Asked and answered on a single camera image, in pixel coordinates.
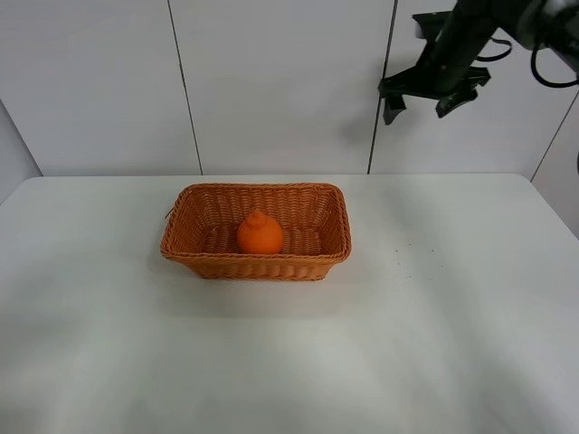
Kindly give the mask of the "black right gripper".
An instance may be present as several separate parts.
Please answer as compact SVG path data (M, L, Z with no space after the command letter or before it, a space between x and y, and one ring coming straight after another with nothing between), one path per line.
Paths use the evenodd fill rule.
M490 1L463 0L450 11L414 14L413 19L426 45L414 66L378 86L387 126L406 110L404 95L438 100L435 110L444 118L475 100L474 88L490 80L486 68L472 65L498 29Z

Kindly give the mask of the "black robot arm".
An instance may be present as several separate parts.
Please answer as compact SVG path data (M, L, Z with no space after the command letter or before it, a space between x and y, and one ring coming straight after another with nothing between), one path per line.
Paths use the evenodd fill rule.
M500 61L502 52L483 56L496 30L531 52L530 70L537 82L550 89L566 89L577 80L554 82L537 68L537 54L549 49L572 71L578 70L578 3L565 1L459 1L450 11L416 14L418 35L426 41L418 61L409 69L382 79L378 85L384 102L383 119L390 125L405 111L407 96L436 101L444 118L478 97L490 74L485 63Z

